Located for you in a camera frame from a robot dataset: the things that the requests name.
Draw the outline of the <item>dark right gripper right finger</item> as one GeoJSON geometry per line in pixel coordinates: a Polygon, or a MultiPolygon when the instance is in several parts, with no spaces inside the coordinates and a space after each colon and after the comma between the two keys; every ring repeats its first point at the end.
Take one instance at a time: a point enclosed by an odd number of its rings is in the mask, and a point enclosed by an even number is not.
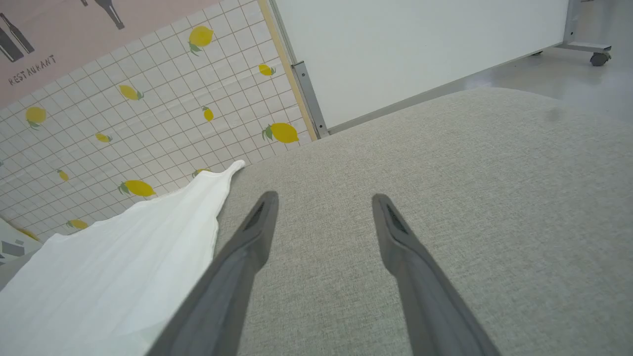
{"type": "Polygon", "coordinates": [[[389,196],[371,200],[378,246],[395,277],[414,356],[498,356],[499,350],[389,196]]]}

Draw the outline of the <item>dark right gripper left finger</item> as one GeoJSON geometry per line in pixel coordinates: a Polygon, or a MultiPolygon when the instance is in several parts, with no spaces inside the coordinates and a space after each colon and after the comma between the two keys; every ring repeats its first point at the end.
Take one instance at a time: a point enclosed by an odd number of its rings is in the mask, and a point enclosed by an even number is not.
{"type": "Polygon", "coordinates": [[[234,356],[255,276],[269,259],[279,196],[266,191],[150,347],[149,356],[234,356]]]}

